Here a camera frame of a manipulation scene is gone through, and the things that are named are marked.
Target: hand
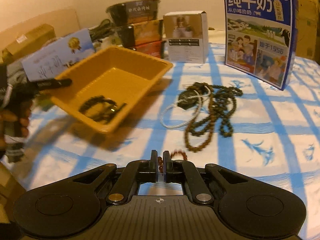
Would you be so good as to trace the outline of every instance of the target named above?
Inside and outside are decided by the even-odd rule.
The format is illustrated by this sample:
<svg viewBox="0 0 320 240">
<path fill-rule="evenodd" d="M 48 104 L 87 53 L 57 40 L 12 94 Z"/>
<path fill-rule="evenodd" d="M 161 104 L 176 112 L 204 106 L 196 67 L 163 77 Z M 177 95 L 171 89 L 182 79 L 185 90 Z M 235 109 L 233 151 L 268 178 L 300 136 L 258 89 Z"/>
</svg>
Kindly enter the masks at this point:
<svg viewBox="0 0 320 240">
<path fill-rule="evenodd" d="M 24 110 L 24 117 L 21 118 L 19 121 L 21 123 L 21 133 L 23 137 L 28 137 L 29 135 L 29 130 L 28 130 L 28 125 L 29 125 L 29 117 L 31 115 L 31 106 L 32 106 L 32 101 L 31 102 L 23 102 L 20 107 L 21 109 Z M 16 122 L 18 120 L 17 116 L 10 112 L 9 110 L 2 110 L 0 111 L 0 150 L 3 150 L 6 148 L 6 143 L 4 141 L 4 126 L 3 122 Z"/>
</svg>

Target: tablecloth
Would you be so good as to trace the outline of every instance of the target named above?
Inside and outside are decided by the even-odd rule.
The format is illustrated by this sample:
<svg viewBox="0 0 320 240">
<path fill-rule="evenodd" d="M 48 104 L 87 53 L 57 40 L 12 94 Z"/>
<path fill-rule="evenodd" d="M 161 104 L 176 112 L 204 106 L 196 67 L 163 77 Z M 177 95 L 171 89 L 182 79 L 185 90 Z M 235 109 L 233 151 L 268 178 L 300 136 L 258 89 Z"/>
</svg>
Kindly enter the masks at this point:
<svg viewBox="0 0 320 240">
<path fill-rule="evenodd" d="M 237 98 L 231 121 L 234 134 L 218 133 L 203 151 L 187 151 L 197 167 L 217 163 L 228 169 L 287 189 L 305 203 L 308 214 L 300 231 L 302 239 L 320 238 L 320 67 L 296 58 L 290 84 L 284 91 L 224 65 L 225 45 L 210 44 L 205 64 L 176 63 L 143 98 L 115 134 L 95 133 L 56 106 L 47 112 L 36 108 L 31 116 L 30 136 L 20 163 L 5 165 L 18 181 L 32 189 L 95 168 L 104 163 L 124 167 L 137 159 L 149 159 L 151 150 L 185 150 L 183 128 L 167 130 L 159 116 L 194 82 L 236 86 Z M 191 117 L 193 109 L 174 108 L 166 113 L 168 125 Z M 200 117 L 206 116 L 206 109 Z M 206 136 L 191 138 L 191 144 Z M 177 185 L 144 185 L 140 193 L 154 188 L 179 192 Z"/>
</svg>

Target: blue milk box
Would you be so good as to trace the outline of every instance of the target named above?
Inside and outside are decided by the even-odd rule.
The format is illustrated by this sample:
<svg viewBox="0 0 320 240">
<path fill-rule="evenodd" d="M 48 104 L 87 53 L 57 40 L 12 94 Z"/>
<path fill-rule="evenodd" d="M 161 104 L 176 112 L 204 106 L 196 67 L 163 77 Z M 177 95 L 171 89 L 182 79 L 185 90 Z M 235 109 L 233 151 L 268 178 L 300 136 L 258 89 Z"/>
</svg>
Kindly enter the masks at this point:
<svg viewBox="0 0 320 240">
<path fill-rule="evenodd" d="M 295 57 L 297 10 L 297 0 L 225 0 L 225 64 L 284 90 Z"/>
</svg>

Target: white cord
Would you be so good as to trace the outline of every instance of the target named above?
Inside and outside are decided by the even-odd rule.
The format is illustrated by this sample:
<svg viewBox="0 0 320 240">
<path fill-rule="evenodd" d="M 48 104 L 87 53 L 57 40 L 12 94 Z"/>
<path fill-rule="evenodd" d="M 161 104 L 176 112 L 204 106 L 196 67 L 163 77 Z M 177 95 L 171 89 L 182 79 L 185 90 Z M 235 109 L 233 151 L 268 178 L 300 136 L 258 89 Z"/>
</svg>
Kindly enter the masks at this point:
<svg viewBox="0 0 320 240">
<path fill-rule="evenodd" d="M 208 99 L 209 96 L 210 96 L 210 94 L 211 94 L 211 90 L 210 90 L 207 86 L 205 86 L 205 88 L 208 90 L 208 94 L 207 94 L 207 95 L 202 95 L 202 96 L 201 96 L 197 91 L 194 90 L 194 92 L 196 92 L 196 94 L 197 94 L 196 96 L 191 96 L 191 97 L 187 97 L 187 98 L 184 98 L 184 99 L 180 99 L 180 100 L 176 101 L 175 103 L 169 105 L 169 106 L 162 112 L 162 114 L 161 114 L 160 117 L 159 117 L 159 121 L 160 121 L 160 123 L 162 124 L 162 126 L 165 127 L 165 128 L 167 128 L 167 129 L 176 129 L 176 128 L 180 128 L 180 127 L 183 127 L 183 126 L 188 125 L 188 124 L 191 122 L 191 120 L 194 119 L 195 116 L 198 116 L 198 114 L 199 114 L 199 112 L 200 112 L 200 110 L 201 110 L 201 104 L 198 104 L 198 107 L 197 107 L 196 111 L 193 113 L 192 117 L 191 117 L 188 121 L 185 121 L 185 122 L 183 122 L 183 123 L 181 123 L 181 124 L 178 124 L 178 125 L 172 125 L 172 126 L 166 125 L 166 124 L 164 123 L 164 121 L 163 121 L 164 114 L 165 114 L 167 111 L 169 111 L 171 108 L 176 107 L 176 106 L 178 105 L 178 103 L 181 103 L 181 102 L 183 102 L 183 101 L 186 101 L 187 99 L 192 99 L 192 98 L 198 98 L 198 99 L 200 99 L 200 98 L 205 98 L 205 97 L 207 97 L 207 99 Z"/>
</svg>

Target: blue label card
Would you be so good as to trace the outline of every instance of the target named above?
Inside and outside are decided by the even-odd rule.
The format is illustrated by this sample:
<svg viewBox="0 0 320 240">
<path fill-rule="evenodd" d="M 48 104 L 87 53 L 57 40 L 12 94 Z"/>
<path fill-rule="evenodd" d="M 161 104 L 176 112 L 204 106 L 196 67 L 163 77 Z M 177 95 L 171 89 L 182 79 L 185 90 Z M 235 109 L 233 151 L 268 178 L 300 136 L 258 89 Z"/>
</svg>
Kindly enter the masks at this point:
<svg viewBox="0 0 320 240">
<path fill-rule="evenodd" d="M 24 58 L 21 63 L 30 81 L 55 78 L 94 53 L 88 29 L 72 33 Z"/>
</svg>

